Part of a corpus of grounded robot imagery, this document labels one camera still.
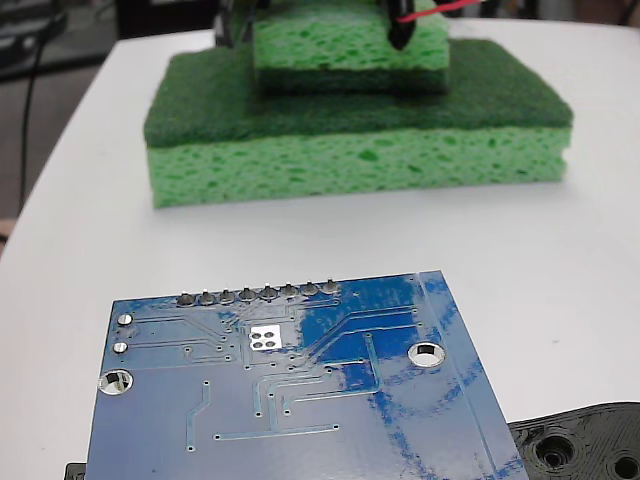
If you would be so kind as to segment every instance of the blue circuit board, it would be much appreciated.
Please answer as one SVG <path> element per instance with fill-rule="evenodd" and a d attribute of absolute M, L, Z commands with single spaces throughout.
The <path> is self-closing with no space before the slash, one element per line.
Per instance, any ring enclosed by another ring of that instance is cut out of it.
<path fill-rule="evenodd" d="M 113 305 L 87 480 L 527 479 L 440 272 Z"/>

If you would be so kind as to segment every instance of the white table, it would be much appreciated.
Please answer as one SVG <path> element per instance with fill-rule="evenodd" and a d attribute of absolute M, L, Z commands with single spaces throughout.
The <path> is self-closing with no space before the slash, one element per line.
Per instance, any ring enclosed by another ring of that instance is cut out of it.
<path fill-rule="evenodd" d="M 154 210 L 142 124 L 169 58 L 211 33 L 118 44 L 0 262 L 0 476 L 85 460 L 114 299 L 205 287 L 442 269 L 508 421 L 640 401 L 640 33 L 456 30 L 502 43 L 573 106 L 564 183 Z"/>

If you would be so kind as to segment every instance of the green sponge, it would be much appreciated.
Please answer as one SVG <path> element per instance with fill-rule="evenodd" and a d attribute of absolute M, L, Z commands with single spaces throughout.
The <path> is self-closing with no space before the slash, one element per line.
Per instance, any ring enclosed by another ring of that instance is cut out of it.
<path fill-rule="evenodd" d="M 417 0 L 417 10 L 435 7 Z M 371 0 L 273 0 L 255 24 L 255 69 L 270 92 L 443 91 L 448 23 L 422 17 L 402 51 L 387 40 L 386 10 Z"/>
<path fill-rule="evenodd" d="M 502 47 L 451 42 L 450 94 L 259 96 L 249 48 L 175 57 L 145 125 L 156 206 L 560 180 L 572 113 Z"/>

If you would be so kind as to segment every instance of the screw hole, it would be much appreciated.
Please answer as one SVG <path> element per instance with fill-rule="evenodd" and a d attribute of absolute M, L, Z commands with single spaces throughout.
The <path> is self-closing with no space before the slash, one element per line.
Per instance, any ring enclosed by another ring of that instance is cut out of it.
<path fill-rule="evenodd" d="M 547 467 L 557 469 L 573 460 L 574 448 L 566 438 L 553 435 L 545 438 L 536 446 L 536 455 Z"/>
<path fill-rule="evenodd" d="M 620 478 L 632 479 L 637 478 L 640 472 L 640 466 L 633 458 L 622 457 L 616 462 L 614 470 Z"/>
<path fill-rule="evenodd" d="M 133 384 L 133 376 L 126 370 L 111 370 L 100 377 L 98 388 L 106 395 L 122 395 Z"/>
<path fill-rule="evenodd" d="M 424 368 L 437 367 L 444 362 L 444 349 L 435 343 L 422 342 L 413 345 L 407 353 L 414 365 Z"/>

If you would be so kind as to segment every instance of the floor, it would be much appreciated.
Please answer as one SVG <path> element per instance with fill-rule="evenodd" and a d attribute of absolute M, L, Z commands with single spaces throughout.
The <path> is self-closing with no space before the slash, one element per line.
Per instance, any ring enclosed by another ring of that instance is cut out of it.
<path fill-rule="evenodd" d="M 37 79 L 29 126 L 29 190 L 97 72 L 98 67 L 90 67 Z M 26 80 L 0 84 L 0 219 L 18 214 L 20 139 L 26 90 Z"/>

